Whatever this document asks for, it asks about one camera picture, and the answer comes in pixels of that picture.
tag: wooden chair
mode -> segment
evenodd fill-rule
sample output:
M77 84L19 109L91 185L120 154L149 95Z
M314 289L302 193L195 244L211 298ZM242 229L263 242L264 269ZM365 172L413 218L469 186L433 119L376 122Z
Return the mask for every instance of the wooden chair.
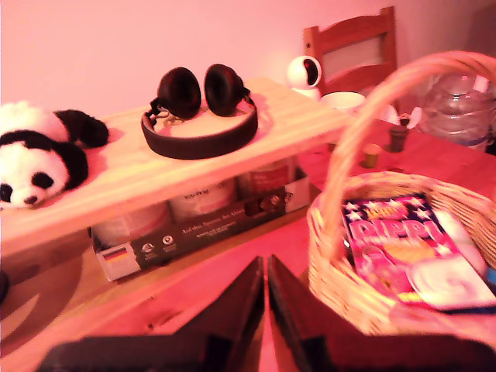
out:
M334 91L357 91L373 87L397 68L394 7L381 9L379 15L363 15L335 23L327 29L309 27L303 32L305 54L322 66L318 88L321 95ZM380 38L382 63L346 69L326 78L324 55L374 37Z

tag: wooden table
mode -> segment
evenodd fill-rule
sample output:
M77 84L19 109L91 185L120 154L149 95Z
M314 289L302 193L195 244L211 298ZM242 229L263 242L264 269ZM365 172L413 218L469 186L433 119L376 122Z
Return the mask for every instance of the wooden table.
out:
M377 122L366 143L388 143L388 127ZM299 158L321 188L329 162L327 146L313 147ZM496 157L417 132L409 134L402 153L383 152L376 168L357 164L353 173L391 168L457 183L488 197L496 186ZM277 254L302 280L308 266L305 210L112 283L88 249L84 231L58 245L42 263L26 262L22 252L2 258L2 268L15 284L2 306L2 371L33 370L52 345L81 336L149 334L151 319L179 313L159 329L174 331L214 300L256 255ZM270 312L255 335L244 370L294 370Z

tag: magazine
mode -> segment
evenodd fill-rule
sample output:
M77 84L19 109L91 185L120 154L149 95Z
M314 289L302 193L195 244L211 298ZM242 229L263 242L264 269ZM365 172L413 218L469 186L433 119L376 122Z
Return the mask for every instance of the magazine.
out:
M342 210L356 272L381 294L438 310L496 305L425 194L350 199Z

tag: panda plush toy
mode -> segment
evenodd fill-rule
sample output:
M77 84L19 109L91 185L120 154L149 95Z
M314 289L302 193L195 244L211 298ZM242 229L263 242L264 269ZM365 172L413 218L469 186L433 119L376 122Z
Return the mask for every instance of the panda plush toy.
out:
M50 112L28 102L0 106L0 209L33 208L88 177L77 143L104 146L107 126L84 112Z

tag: german flag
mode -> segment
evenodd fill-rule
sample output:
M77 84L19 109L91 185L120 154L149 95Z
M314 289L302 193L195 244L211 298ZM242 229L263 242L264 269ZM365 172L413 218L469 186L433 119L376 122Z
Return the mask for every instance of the german flag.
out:
M125 247L120 248L118 250L114 250L110 253L106 253L103 255L103 259L105 261L110 261L110 260L119 260L121 258L124 258L127 254L127 249Z

